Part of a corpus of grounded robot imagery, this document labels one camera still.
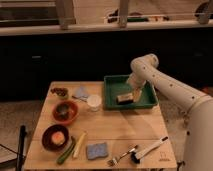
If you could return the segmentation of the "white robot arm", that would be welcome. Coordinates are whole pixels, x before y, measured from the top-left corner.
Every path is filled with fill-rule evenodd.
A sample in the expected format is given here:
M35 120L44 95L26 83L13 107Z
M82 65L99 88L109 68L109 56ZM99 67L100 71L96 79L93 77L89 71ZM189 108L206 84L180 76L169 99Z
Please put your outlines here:
M139 89L149 82L187 112L190 119L182 171L213 171L213 97L160 72L158 64L154 54L133 59L127 83Z

